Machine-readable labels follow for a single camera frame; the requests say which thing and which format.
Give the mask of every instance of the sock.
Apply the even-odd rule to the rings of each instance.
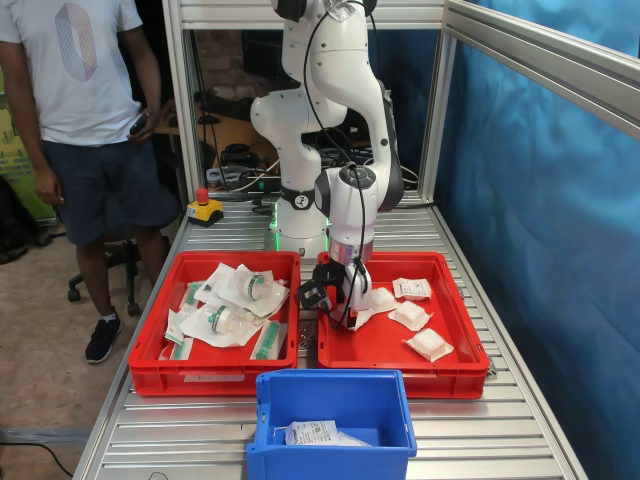
[[[115,312],[113,312],[111,315],[103,315],[102,316],[102,319],[105,322],[110,322],[111,320],[115,320],[116,318],[118,318],[118,315],[116,315]]]

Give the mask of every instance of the brick wall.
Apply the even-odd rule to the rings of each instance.
[[[208,91],[229,100],[240,100],[277,90],[272,81],[244,71],[239,30],[200,30],[196,32],[196,41]]]

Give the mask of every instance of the desk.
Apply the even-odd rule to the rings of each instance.
[[[172,113],[172,108],[175,107],[173,101],[167,102],[160,113],[160,123],[156,128],[156,134],[180,136],[180,129],[178,127],[171,127],[169,121],[175,118],[175,113]],[[195,102],[195,114],[196,118],[202,116],[202,110],[200,108],[200,102]],[[278,159],[278,153],[271,143],[256,132],[251,122],[245,122],[244,120],[238,120],[237,118],[225,117],[223,115],[214,114],[216,118],[220,119],[220,123],[216,123],[214,128],[216,130],[216,139],[218,140],[218,147],[222,152],[227,145],[232,143],[244,143],[251,146],[251,151],[258,154],[260,158],[266,158],[268,165]],[[198,125],[198,138],[201,142],[204,142],[204,128],[205,125]],[[213,136],[211,135],[211,129],[207,130],[207,144],[211,148],[215,149],[213,142]],[[218,167],[218,162],[214,163],[214,167]]]

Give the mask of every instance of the person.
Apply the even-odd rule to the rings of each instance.
[[[53,205],[76,246],[80,272],[101,318],[85,356],[107,359],[122,322],[111,305],[104,238],[107,201],[133,225],[155,283],[167,249],[160,227],[178,205],[157,177],[147,142],[160,116],[158,63],[134,0],[0,0],[0,68],[15,127],[31,159],[38,197]],[[129,52],[148,120],[140,117],[118,48]]]

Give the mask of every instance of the red plastic crate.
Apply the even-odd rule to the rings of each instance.
[[[321,254],[319,260],[327,262],[327,254]],[[397,278],[426,278],[431,299],[414,303],[433,313],[425,328],[433,329],[455,350],[431,363],[404,343],[418,332],[387,318],[388,312],[374,315],[356,332],[344,327],[335,330],[327,323],[326,314],[319,312],[319,364],[326,368],[401,370],[411,398],[482,396],[489,358],[444,257],[431,252],[374,253],[367,269],[373,287],[385,287],[391,293],[391,282]]]
[[[272,270],[286,280],[289,297],[272,320],[286,322],[287,339],[279,360],[251,360],[259,334],[244,346],[214,348],[194,339],[189,360],[158,360],[169,345],[164,338],[169,309],[178,310],[190,282],[206,280],[220,263],[253,271]],[[176,255],[156,301],[129,355],[133,384],[140,395],[255,395],[260,373],[295,368],[298,363],[300,255],[290,252],[186,252]]]

